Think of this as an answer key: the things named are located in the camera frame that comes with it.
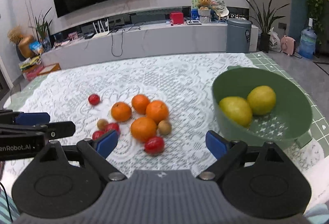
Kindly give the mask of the yellow-green pear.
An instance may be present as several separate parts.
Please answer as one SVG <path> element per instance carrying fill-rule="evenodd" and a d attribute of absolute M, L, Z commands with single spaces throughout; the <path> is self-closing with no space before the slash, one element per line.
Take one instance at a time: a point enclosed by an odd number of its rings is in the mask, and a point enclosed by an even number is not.
<path fill-rule="evenodd" d="M 237 96 L 225 97 L 219 101 L 219 107 L 227 118 L 248 128 L 253 119 L 253 112 L 246 99 Z"/>

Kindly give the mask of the brown longan left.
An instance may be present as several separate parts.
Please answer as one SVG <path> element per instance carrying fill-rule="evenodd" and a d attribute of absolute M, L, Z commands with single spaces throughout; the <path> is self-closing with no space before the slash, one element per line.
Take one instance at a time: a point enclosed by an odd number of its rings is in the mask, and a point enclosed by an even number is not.
<path fill-rule="evenodd" d="M 109 122 L 106 119 L 100 119 L 100 120 L 98 120 L 96 125 L 99 130 L 104 131 L 108 124 L 109 124 Z"/>

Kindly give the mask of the lone red cherry tomato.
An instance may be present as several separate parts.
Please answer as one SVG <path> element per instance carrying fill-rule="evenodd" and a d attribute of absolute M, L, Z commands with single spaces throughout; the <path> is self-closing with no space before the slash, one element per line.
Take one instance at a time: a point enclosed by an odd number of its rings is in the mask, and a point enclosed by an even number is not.
<path fill-rule="evenodd" d="M 91 94 L 88 97 L 88 102 L 92 106 L 97 106 L 100 103 L 100 97 L 97 94 Z"/>

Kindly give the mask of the orange front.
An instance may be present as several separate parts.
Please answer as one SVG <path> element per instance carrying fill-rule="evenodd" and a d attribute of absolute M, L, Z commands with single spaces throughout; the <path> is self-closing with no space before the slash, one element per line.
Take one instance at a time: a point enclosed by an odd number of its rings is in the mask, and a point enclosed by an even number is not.
<path fill-rule="evenodd" d="M 149 117 L 141 117 L 131 124 L 130 130 L 136 140 L 145 143 L 157 135 L 157 124 Z"/>

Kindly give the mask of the green colander bowl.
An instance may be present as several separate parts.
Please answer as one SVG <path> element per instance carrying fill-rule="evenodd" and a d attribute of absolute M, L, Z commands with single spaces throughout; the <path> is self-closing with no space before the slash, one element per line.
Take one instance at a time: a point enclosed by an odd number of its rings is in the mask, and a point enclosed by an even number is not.
<path fill-rule="evenodd" d="M 212 84 L 215 116 L 228 140 L 250 146 L 276 143 L 286 149 L 307 145 L 312 137 L 311 105 L 291 81 L 258 68 L 229 67 Z"/>

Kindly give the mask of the brown longan right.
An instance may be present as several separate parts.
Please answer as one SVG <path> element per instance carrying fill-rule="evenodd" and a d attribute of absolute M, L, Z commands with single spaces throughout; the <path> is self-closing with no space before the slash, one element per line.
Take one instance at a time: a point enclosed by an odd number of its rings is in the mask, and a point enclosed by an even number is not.
<path fill-rule="evenodd" d="M 162 120 L 158 124 L 158 132 L 159 132 L 160 135 L 166 136 L 166 135 L 170 134 L 171 131 L 172 131 L 172 125 L 170 124 L 169 121 Z"/>

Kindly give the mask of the golden vase dried flowers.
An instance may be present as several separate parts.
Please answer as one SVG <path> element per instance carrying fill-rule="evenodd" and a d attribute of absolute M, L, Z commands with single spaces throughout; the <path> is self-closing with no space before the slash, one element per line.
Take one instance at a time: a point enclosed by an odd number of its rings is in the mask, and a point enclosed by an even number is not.
<path fill-rule="evenodd" d="M 17 46 L 18 51 L 22 57 L 24 57 L 24 60 L 36 55 L 30 49 L 30 44 L 35 41 L 34 37 L 32 35 L 25 35 L 19 25 L 9 30 L 7 37 L 10 42 Z"/>

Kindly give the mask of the green checked table mat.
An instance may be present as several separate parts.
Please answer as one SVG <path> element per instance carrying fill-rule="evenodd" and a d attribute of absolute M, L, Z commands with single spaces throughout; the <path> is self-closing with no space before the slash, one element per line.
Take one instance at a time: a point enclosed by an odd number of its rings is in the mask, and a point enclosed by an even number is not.
<path fill-rule="evenodd" d="M 262 52 L 245 54 L 258 68 L 265 69 L 287 78 L 299 85 L 306 95 L 309 95 L 311 107 L 314 109 L 314 120 L 311 124 L 311 136 L 320 143 L 322 148 L 328 148 L 328 58 L 313 60 L 288 57 L 286 54 Z M 18 110 L 26 103 L 49 75 L 39 76 L 31 82 L 22 80 L 14 87 L 11 96 L 5 102 L 5 107 Z"/>

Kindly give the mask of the white wifi router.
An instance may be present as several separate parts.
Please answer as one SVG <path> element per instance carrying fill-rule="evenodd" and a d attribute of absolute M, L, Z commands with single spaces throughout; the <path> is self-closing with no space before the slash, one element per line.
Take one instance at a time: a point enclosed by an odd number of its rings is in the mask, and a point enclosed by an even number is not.
<path fill-rule="evenodd" d="M 93 27 L 94 27 L 93 38 L 105 37 L 110 33 L 109 19 L 106 19 L 105 21 L 98 20 L 97 22 L 93 22 Z"/>

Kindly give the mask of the grey pedal trash bin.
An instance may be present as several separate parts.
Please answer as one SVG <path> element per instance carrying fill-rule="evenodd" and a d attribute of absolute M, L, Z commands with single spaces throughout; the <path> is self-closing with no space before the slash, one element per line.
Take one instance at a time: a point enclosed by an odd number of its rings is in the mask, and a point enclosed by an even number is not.
<path fill-rule="evenodd" d="M 227 20 L 227 53 L 248 53 L 250 47 L 251 22 L 244 19 Z"/>

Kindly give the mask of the pink piggy heater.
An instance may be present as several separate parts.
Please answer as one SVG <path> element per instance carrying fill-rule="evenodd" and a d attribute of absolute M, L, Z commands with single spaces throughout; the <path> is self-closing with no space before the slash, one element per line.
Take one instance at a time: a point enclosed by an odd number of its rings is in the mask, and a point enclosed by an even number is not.
<path fill-rule="evenodd" d="M 283 53 L 293 56 L 295 54 L 295 39 L 284 35 L 280 40 L 280 46 Z"/>

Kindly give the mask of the blue water jug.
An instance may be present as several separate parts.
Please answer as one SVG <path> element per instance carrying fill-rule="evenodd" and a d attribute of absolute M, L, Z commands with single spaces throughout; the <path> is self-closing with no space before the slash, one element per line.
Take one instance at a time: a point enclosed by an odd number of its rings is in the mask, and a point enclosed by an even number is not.
<path fill-rule="evenodd" d="M 313 30 L 313 19 L 308 19 L 308 26 L 301 32 L 298 53 L 307 59 L 312 59 L 316 49 L 317 35 Z"/>

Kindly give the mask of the potted plant by bin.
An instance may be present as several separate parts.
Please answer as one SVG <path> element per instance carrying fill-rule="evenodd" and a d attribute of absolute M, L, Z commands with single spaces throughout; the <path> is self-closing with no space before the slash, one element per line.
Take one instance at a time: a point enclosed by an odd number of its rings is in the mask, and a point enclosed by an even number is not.
<path fill-rule="evenodd" d="M 289 3 L 284 4 L 278 8 L 272 8 L 272 1 L 269 0 L 267 7 L 262 3 L 262 8 L 260 8 L 255 0 L 245 0 L 252 11 L 256 14 L 256 17 L 250 16 L 251 19 L 255 20 L 258 23 L 260 28 L 260 44 L 259 50 L 262 52 L 269 52 L 269 42 L 270 42 L 270 29 L 272 24 L 278 20 L 282 19 L 284 15 L 276 15 L 276 13 L 289 5 Z"/>

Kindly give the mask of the red box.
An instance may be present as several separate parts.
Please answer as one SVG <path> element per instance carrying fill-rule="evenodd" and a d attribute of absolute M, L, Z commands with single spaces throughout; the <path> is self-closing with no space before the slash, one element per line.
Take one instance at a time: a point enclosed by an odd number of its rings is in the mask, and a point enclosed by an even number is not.
<path fill-rule="evenodd" d="M 171 25 L 180 25 L 184 23 L 183 12 L 172 12 L 169 14 L 169 20 Z"/>

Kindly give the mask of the teddy bear toy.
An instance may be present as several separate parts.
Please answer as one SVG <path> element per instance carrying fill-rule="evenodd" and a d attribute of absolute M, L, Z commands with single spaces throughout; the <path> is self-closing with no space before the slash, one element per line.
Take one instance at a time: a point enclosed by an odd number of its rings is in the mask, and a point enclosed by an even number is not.
<path fill-rule="evenodd" d="M 211 0 L 198 0 L 197 7 L 200 10 L 206 10 L 206 9 L 211 10 L 212 9 Z"/>

